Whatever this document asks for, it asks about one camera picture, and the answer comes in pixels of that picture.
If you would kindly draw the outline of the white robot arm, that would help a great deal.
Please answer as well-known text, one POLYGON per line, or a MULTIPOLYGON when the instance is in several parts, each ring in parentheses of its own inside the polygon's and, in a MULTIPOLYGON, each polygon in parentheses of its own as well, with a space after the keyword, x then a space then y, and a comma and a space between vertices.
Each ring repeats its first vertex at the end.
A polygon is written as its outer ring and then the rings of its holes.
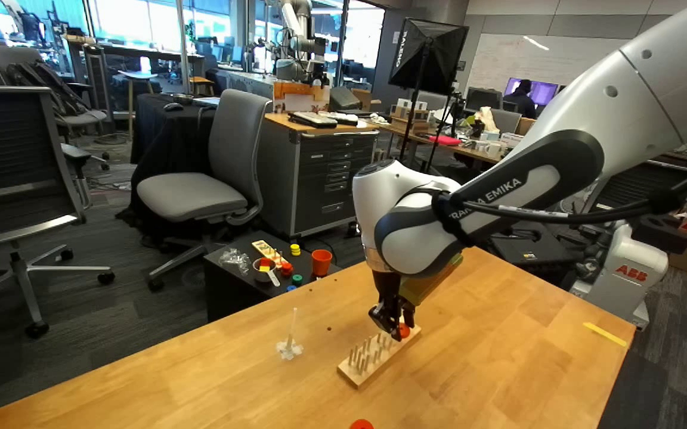
POLYGON ((598 267, 573 292, 634 325, 669 256, 632 236, 630 222, 669 213, 687 189, 656 191, 607 213, 557 206, 648 157, 687 143, 687 9, 663 19, 582 71, 494 167, 458 185, 380 161, 354 178, 364 262, 380 294, 369 317, 395 336, 432 294, 430 280, 517 219, 614 228, 598 267))

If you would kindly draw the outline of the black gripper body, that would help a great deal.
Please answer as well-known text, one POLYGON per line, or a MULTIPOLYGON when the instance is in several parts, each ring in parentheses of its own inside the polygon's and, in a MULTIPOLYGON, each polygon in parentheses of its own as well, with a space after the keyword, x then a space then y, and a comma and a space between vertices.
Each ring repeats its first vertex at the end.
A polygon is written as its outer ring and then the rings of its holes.
POLYGON ((374 312, 385 317, 407 317, 415 306, 400 292, 400 278, 392 272, 374 272, 378 306, 374 312))

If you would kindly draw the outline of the white ABB robot base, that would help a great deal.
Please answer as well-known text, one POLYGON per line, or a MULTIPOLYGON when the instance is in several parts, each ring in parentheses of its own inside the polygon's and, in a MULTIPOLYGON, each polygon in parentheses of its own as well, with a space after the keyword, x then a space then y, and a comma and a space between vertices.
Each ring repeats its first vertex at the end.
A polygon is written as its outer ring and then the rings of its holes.
POLYGON ((578 280, 573 294, 588 303, 645 330, 648 325, 646 294, 669 272, 669 256, 636 241, 628 222, 610 235, 608 254, 592 282, 578 280))

